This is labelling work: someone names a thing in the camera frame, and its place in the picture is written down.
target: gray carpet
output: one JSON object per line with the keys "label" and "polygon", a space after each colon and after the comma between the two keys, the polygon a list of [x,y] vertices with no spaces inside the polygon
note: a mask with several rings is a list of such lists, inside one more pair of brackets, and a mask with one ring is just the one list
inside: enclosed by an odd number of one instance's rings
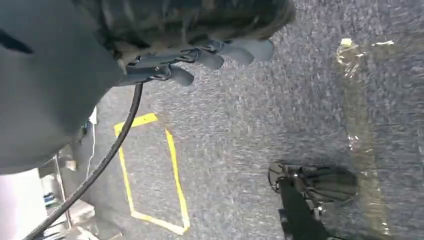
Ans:
{"label": "gray carpet", "polygon": [[[84,199],[128,240],[282,240],[274,161],[336,164],[358,174],[349,206],[323,215],[348,239],[424,238],[424,10],[422,0],[296,0],[295,23],[273,38],[271,61],[219,71],[188,66],[192,86],[145,85],[141,116],[123,151],[138,212],[182,226],[164,128],[174,137],[190,229],[177,235],[130,216],[118,157]],[[342,38],[357,48],[336,58]],[[392,45],[379,45],[392,40]],[[98,106],[98,163],[123,122],[132,87]],[[78,151],[81,181],[91,138]]]}

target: robotic hand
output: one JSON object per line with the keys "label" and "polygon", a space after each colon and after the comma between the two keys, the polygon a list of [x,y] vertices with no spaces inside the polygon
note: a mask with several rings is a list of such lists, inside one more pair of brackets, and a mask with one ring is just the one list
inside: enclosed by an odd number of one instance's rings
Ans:
{"label": "robotic hand", "polygon": [[271,57],[292,0],[15,0],[0,3],[0,174],[41,166],[112,87]]}

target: yellow tape square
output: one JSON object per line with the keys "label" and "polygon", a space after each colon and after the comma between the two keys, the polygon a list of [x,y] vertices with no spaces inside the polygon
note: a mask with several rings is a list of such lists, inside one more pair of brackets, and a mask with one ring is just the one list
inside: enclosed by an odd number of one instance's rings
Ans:
{"label": "yellow tape square", "polygon": [[[156,115],[154,113],[148,113],[146,115],[136,117],[134,119],[132,125],[131,125],[131,128],[141,126],[141,125],[144,125],[144,124],[153,123],[153,122],[156,122],[157,120],[158,120],[158,118],[156,117]],[[121,123],[116,124],[113,127],[114,130],[115,130],[115,136],[116,137],[121,132],[123,126],[124,126],[124,122],[121,122]],[[122,149],[122,146],[119,148],[119,161],[120,161],[120,165],[121,165],[121,168],[122,168],[123,182],[125,184],[125,191],[126,191],[126,196],[128,198],[128,206],[129,206],[129,209],[130,209],[130,212],[131,212],[131,217],[136,218],[136,219],[140,219],[140,220],[144,220],[144,221],[148,221],[150,223],[153,223],[153,224],[159,225],[163,228],[166,228],[166,229],[168,229],[168,230],[170,230],[170,231],[172,231],[172,232],[174,232],[178,235],[183,235],[190,227],[189,212],[188,212],[188,209],[187,209],[186,198],[184,197],[184,193],[183,193],[183,190],[181,188],[180,177],[178,175],[177,152],[176,152],[175,145],[174,145],[174,137],[172,136],[172,134],[166,128],[165,128],[165,133],[166,133],[166,141],[168,142],[170,157],[171,157],[171,160],[172,160],[173,177],[174,177],[174,180],[175,180],[176,192],[177,192],[178,198],[179,198],[179,206],[180,206],[180,210],[181,210],[183,227],[178,226],[178,225],[174,225],[174,224],[166,222],[164,220],[157,219],[153,216],[149,216],[149,215],[140,213],[135,209],[133,196],[131,194],[130,181],[129,181],[129,178],[128,178],[127,168],[126,168],[126,165],[125,165],[124,150]]]}

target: yellow tape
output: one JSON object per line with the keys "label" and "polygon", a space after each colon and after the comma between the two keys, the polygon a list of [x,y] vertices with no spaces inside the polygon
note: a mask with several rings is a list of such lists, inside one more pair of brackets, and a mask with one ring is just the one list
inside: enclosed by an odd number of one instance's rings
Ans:
{"label": "yellow tape", "polygon": [[[143,116],[139,116],[136,117],[134,119],[134,122],[132,123],[131,127],[137,127],[140,125],[144,125],[144,124],[149,124],[152,122],[157,121],[158,118],[156,117],[156,115],[154,113],[148,113],[146,115]],[[119,124],[116,124],[114,126],[114,130],[115,130],[115,135],[118,136],[119,133],[122,130],[122,127],[124,126],[124,123],[121,122]],[[131,187],[130,187],[130,181],[128,178],[128,173],[127,173],[127,167],[125,166],[125,158],[124,158],[124,151],[122,149],[122,147],[119,148],[119,161],[120,161],[120,165],[122,168],[122,175],[123,175],[123,182],[125,184],[125,191],[126,191],[126,196],[128,199],[128,206],[129,206],[129,210],[131,212],[131,217],[136,218],[136,219],[140,219],[140,220],[144,220],[144,221],[148,221],[150,223],[159,225],[163,228],[166,228],[178,235],[183,235],[190,227],[190,218],[189,218],[189,212],[187,209],[187,203],[186,203],[186,198],[184,197],[184,193],[183,190],[181,188],[181,184],[180,184],[180,177],[178,175],[178,164],[177,164],[177,151],[175,149],[175,145],[174,145],[174,137],[172,136],[172,134],[165,128],[165,133],[166,133],[166,140],[168,142],[168,147],[169,147],[169,152],[170,152],[170,157],[171,157],[171,161],[172,161],[172,170],[173,170],[173,176],[174,176],[174,180],[175,180],[175,186],[176,186],[176,192],[178,194],[178,199],[179,199],[179,206],[181,209],[181,217],[182,217],[182,224],[183,227],[178,226],[178,225],[174,225],[172,223],[166,222],[164,220],[160,220],[157,219],[155,217],[140,213],[138,211],[136,211],[135,207],[134,207],[134,201],[133,201],[133,195],[131,193]]]}

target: black tripod leg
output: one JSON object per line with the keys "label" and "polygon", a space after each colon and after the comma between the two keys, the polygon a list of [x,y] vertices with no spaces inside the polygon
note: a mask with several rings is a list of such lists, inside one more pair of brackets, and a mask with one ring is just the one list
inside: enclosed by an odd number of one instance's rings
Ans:
{"label": "black tripod leg", "polygon": [[311,209],[302,194],[294,187],[293,180],[280,177],[278,187],[281,195],[286,221],[281,221],[284,228],[288,227],[293,240],[327,240],[329,234],[324,225],[315,220]]}

